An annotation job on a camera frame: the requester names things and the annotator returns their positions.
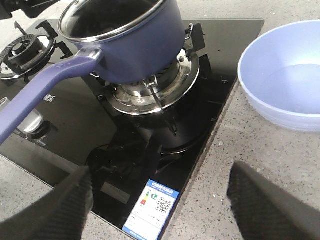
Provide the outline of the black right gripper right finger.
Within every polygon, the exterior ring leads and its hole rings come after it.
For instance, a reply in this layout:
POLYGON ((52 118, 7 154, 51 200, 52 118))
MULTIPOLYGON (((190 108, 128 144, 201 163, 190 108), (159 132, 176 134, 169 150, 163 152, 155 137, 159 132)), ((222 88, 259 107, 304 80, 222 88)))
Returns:
POLYGON ((232 165, 227 197, 245 240, 318 240, 320 212, 242 161, 232 165))

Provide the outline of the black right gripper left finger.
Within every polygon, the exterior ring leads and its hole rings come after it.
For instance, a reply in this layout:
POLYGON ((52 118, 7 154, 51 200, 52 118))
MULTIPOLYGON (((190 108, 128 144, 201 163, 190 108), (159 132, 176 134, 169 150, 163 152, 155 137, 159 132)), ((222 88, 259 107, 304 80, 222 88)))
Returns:
POLYGON ((2 240, 80 240, 94 205, 91 173, 79 167, 52 191, 0 224, 2 240))

